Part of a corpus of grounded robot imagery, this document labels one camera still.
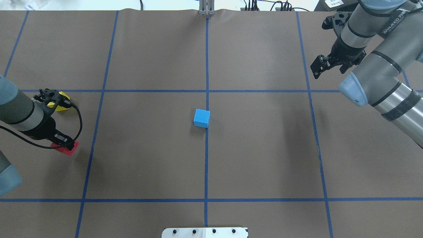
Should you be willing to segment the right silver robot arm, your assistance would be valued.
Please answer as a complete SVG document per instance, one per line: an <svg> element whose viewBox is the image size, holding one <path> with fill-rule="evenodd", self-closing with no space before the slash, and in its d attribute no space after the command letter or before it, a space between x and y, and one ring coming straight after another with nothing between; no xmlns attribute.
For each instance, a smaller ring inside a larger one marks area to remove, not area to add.
<svg viewBox="0 0 423 238"><path fill-rule="evenodd" d="M423 143L422 96L397 79L422 62L422 3L412 0L359 0L353 12L328 16L322 28L337 36L329 55L311 64L315 79L340 66L355 69L339 84L355 105L375 108L418 146Z"/></svg>

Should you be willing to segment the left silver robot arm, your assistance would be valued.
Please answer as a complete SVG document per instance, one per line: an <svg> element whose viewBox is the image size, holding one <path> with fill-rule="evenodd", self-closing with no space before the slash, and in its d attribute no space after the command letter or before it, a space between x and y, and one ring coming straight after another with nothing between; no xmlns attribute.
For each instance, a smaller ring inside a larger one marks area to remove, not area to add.
<svg viewBox="0 0 423 238"><path fill-rule="evenodd" d="M0 77L0 119L12 128L5 130L19 139L39 148L54 149L71 156L78 147L77 139L83 128L79 108L58 90L40 89L33 98L28 97L17 85L4 76ZM79 117L79 131L72 138L56 128L52 114L61 109L74 108Z"/></svg>

